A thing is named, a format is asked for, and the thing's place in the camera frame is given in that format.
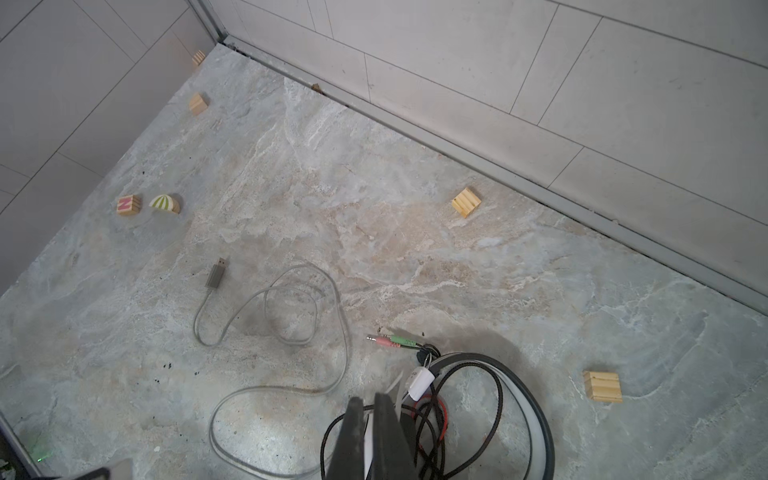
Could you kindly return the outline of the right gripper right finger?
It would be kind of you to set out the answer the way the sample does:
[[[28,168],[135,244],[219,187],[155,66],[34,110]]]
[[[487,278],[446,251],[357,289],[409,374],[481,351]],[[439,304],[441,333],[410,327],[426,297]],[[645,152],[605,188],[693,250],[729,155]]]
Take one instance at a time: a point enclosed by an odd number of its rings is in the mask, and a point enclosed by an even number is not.
[[[373,408],[372,479],[416,480],[414,455],[390,397],[377,393]]]

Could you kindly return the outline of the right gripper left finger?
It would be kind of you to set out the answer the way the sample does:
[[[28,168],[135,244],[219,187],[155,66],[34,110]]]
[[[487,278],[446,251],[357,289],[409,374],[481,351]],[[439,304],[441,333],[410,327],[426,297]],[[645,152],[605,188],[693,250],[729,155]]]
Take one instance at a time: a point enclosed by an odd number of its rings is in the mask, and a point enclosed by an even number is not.
[[[325,472],[325,478],[330,480],[364,479],[365,405],[363,400],[359,397],[352,397],[345,413],[339,419],[341,429],[328,469]]]

